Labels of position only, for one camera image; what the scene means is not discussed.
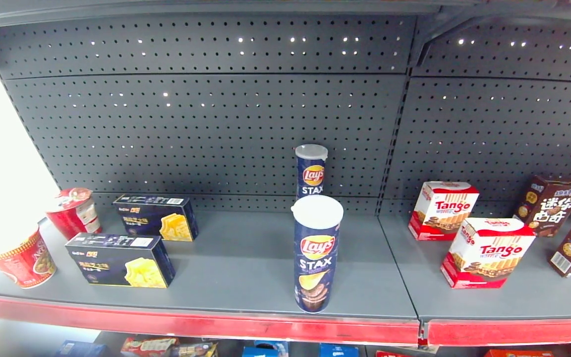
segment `yellow snack image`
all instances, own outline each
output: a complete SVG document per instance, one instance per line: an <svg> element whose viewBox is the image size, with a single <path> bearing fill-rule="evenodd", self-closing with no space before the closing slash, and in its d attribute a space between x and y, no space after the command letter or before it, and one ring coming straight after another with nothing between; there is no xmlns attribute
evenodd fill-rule
<svg viewBox="0 0 571 357"><path fill-rule="evenodd" d="M137 258L125 263L127 275L125 280L132 287L140 288L166 288L160 269L153 259Z"/></svg>
<svg viewBox="0 0 571 357"><path fill-rule="evenodd" d="M188 228L186 217L173 213L166 217L162 217L163 223L160 229L160 235L163 239L170 241L193 241L191 230Z"/></svg>
<svg viewBox="0 0 571 357"><path fill-rule="evenodd" d="M312 290L319 284L326 273L327 271L322 271L316 274L301 275L299 276L299 284L301 284L303 289Z"/></svg>

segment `barcode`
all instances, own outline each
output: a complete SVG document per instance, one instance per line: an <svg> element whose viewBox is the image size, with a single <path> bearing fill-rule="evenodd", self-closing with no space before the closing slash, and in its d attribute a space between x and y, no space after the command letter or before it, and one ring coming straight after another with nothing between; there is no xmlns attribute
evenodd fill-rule
<svg viewBox="0 0 571 357"><path fill-rule="evenodd" d="M70 350L74 347L74 344L69 343L66 344L63 349L61 350L61 355L69 355L70 354Z"/></svg>
<svg viewBox="0 0 571 357"><path fill-rule="evenodd" d="M559 268L559 270L562 271L563 273L565 273L571 267L570 261L567 260L558 251L557 253L555 253L555 255L553 255L550 261L552 262L552 264L555 264L555 266L557 266L557 268Z"/></svg>

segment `white plastic lid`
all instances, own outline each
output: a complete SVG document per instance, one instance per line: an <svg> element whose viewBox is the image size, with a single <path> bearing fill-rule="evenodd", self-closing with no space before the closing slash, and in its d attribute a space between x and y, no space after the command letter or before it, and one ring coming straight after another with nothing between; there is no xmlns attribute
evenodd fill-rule
<svg viewBox="0 0 571 357"><path fill-rule="evenodd" d="M332 228L343 219L340 202L321 194L302 197L291 209L297 222L312 229Z"/></svg>
<svg viewBox="0 0 571 357"><path fill-rule="evenodd" d="M327 160L327 148L317 144L303 144L294 150L296 156L306 160Z"/></svg>

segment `tango wafer box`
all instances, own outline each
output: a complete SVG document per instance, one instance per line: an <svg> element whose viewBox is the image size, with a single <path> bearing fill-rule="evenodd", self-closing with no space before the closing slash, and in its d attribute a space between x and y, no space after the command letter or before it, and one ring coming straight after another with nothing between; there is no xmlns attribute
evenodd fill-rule
<svg viewBox="0 0 571 357"><path fill-rule="evenodd" d="M425 182L408 229L419 241L451 241L479 195L476 188L465 182Z"/></svg>
<svg viewBox="0 0 571 357"><path fill-rule="evenodd" d="M188 197L123 194L114 206L130 235L162 236L169 241L193 241L197 237Z"/></svg>
<svg viewBox="0 0 571 357"><path fill-rule="evenodd" d="M534 176L517 206L521 219L539 237L553 237L571 212L571 179Z"/></svg>
<svg viewBox="0 0 571 357"><path fill-rule="evenodd" d="M167 288L175 276L160 236L78 233L65 248L90 284Z"/></svg>
<svg viewBox="0 0 571 357"><path fill-rule="evenodd" d="M519 219L467 218L440 271L455 289L500 288L534 238Z"/></svg>

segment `shelf bracket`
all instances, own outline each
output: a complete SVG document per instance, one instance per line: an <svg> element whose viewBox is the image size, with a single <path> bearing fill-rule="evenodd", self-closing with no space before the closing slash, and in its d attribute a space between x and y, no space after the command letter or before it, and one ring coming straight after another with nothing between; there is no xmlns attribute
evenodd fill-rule
<svg viewBox="0 0 571 357"><path fill-rule="evenodd" d="M571 13L571 0L495 0L473 6L443 6L437 14L421 16L417 21L409 65L420 66L433 41L465 29L487 18L501 16L549 16Z"/></svg>

